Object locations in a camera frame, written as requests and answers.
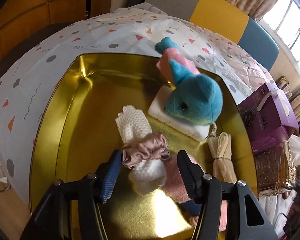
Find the white foam block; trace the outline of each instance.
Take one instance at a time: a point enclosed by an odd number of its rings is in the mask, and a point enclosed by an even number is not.
[[[160,122],[165,123],[168,126],[173,127],[179,132],[190,136],[191,138],[202,142],[209,134],[210,126],[193,125],[191,122],[185,119],[172,117],[167,115],[164,111],[167,99],[172,93],[172,89],[167,86],[162,86],[154,98],[151,106],[148,109],[148,114]]]

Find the plush toy eye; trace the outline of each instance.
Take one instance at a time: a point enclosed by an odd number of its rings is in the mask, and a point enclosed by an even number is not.
[[[185,111],[188,109],[188,106],[185,103],[181,103],[181,109],[182,111]]]

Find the white towel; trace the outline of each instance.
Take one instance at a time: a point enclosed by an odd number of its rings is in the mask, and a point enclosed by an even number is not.
[[[142,110],[137,110],[133,106],[124,106],[122,111],[115,122],[124,144],[140,142],[152,133],[151,126]],[[163,186],[167,173],[161,160],[143,160],[133,167],[129,173],[129,179],[138,193],[147,195]]]
[[[199,142],[205,141],[209,134],[210,126],[194,125],[188,120],[175,118],[165,113],[164,107],[172,91],[171,88],[162,86],[151,103],[148,114]]]

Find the white plastic bag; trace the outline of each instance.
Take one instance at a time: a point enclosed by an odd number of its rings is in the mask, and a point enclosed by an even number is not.
[[[300,165],[300,137],[292,135],[289,138],[289,145],[290,145],[293,164],[299,166]]]

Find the purple gift box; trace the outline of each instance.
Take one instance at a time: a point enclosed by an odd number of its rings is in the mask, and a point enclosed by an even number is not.
[[[285,93],[264,83],[238,105],[256,155],[288,140],[298,122]]]

